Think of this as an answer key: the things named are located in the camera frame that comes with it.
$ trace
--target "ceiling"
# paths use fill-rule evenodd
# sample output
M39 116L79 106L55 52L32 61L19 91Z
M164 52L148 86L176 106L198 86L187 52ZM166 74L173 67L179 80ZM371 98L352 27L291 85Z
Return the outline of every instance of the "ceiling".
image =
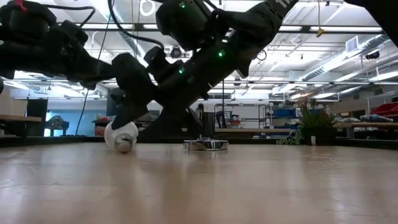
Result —
M106 0L35 0L42 4L56 4L61 6L94 6L97 11L91 18L89 23L106 23L108 21L108 7ZM260 1L235 1L235 0L222 0L222 4L219 1L212 1L216 6L229 11L246 11L250 7L259 3ZM7 3L6 0L0 0L0 4ZM322 26L366 26L366 27L378 27L378 24L369 15L369 13L357 6L352 6L344 3L343 1L331 1L329 6L325 5L325 1L320 1L320 7L318 7L318 1L307 0L300 1L285 17L285 25L310 25L318 26L318 23ZM155 14L150 14L151 11L155 11L160 6L160 3L147 1L147 0L115 0L114 9L120 22L135 24L153 24L155 23ZM72 22L82 22L88 12L81 11L64 11L58 9L52 9L53 13L57 16L59 22L69 20ZM93 56L98 57L101 44L104 39L104 32L92 32L88 31L87 34L90 36L89 41L86 43L85 48ZM160 32L153 31L141 31L135 32L136 35L141 37L150 37L164 43L166 49L170 49L178 43L171 37L163 36ZM316 67L321 63L325 63L329 59L333 58L335 54L344 51L346 48L346 42L356 34L323 34L320 37L316 37L315 34L277 34L270 45L265 50L267 52L267 59L265 61L258 61L257 59L252 61L250 66L249 77L247 80L252 81L286 81L292 80L297 81L297 77L300 75L292 75L303 73L304 71ZM371 39L374 35L359 35L359 39ZM120 35L119 32L111 31L106 34L103 52L101 53L101 60L110 62L117 54L122 52L130 52L134 54L138 51L139 54L144 55L154 44L138 41L133 47L129 45L126 40ZM385 42L379 47L380 58L377 61L385 60L387 58L395 56L397 47L392 42ZM376 63L376 60L362 60L360 57L353 57L347 60L346 63L339 67L330 70L328 73L320 75L319 79L325 81L333 81L338 77L352 73L361 68L366 68ZM392 65L396 63L396 60L388 63ZM238 74L234 72L227 80L234 80ZM16 79L24 79L25 81L19 82L23 85L36 85L37 82L29 82L27 79L37 79L26 73L17 73ZM52 81L51 85L58 85L56 80ZM242 87L235 87L233 84L226 84L226 88L247 88L250 87L248 93L251 90L266 90L271 91L278 84L255 84L243 85ZM13 85L11 88L19 88L20 85ZM68 88L67 85L61 84L60 87ZM114 88L117 87L116 83L103 83L102 87ZM73 85L71 88L73 91L78 91L78 94L74 97L81 97L82 87ZM93 92L93 96L98 96L99 92Z

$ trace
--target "potted plant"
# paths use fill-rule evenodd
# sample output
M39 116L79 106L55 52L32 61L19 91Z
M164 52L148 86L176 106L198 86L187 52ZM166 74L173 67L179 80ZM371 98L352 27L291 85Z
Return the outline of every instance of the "potted plant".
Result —
M310 110L306 104L300 106L301 135L307 145L331 146L336 139L333 127L335 117L325 110Z

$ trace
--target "white bottle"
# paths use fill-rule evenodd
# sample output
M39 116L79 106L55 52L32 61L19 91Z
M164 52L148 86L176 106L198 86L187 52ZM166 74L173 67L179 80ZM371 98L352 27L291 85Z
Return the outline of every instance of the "white bottle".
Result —
M120 153L130 152L137 142L138 128L130 122L125 126L112 130L112 122L105 128L105 142L113 150Z

